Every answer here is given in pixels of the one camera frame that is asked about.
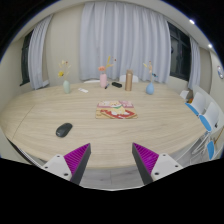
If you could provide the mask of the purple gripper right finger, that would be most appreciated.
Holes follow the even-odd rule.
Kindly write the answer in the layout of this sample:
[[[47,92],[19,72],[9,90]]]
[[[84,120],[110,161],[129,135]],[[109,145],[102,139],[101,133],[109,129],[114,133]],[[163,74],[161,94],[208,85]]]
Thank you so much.
[[[132,144],[132,154],[145,185],[182,169],[167,153],[157,154],[137,143]]]

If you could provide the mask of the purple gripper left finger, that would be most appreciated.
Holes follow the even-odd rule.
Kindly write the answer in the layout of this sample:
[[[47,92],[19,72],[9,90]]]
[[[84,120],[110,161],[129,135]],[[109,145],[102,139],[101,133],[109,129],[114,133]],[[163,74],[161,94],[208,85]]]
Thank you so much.
[[[79,185],[91,155],[91,144],[85,144],[66,155],[57,154],[42,169]]]

